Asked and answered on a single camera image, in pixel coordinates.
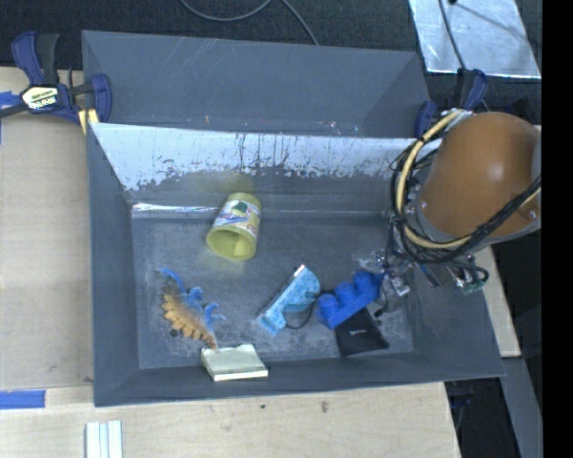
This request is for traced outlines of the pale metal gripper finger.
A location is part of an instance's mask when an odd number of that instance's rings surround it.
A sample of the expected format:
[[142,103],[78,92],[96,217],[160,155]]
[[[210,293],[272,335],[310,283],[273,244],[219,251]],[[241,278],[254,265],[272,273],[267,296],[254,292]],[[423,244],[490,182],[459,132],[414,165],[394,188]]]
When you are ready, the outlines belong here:
[[382,278],[379,292],[382,308],[386,312],[394,312],[403,306],[410,287],[402,277],[386,273]]
[[390,271],[393,267],[391,258],[387,257],[382,250],[357,251],[354,254],[354,261],[360,269],[372,274],[381,274]]

